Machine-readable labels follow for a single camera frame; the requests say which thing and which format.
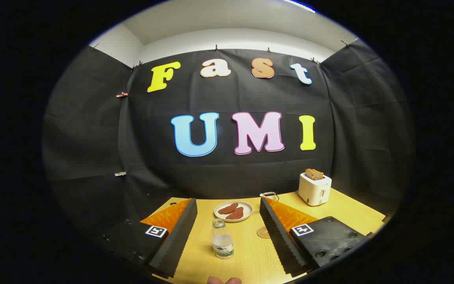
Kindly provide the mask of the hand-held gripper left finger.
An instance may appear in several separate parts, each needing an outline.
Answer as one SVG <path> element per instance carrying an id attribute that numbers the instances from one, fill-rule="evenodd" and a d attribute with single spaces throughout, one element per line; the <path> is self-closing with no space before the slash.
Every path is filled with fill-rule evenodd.
<path id="1" fill-rule="evenodd" d="M 101 242 L 133 267 L 174 277 L 196 216 L 196 199 L 188 198 L 139 222 L 123 221 L 103 232 Z"/>

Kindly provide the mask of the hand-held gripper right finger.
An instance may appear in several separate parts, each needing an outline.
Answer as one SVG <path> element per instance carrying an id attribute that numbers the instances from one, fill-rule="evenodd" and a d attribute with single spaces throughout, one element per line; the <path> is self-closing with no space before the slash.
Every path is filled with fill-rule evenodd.
<path id="1" fill-rule="evenodd" d="M 296 277 L 352 253 L 371 239 L 332 216 L 316 219 L 265 196 L 260 215 L 286 274 Z"/>

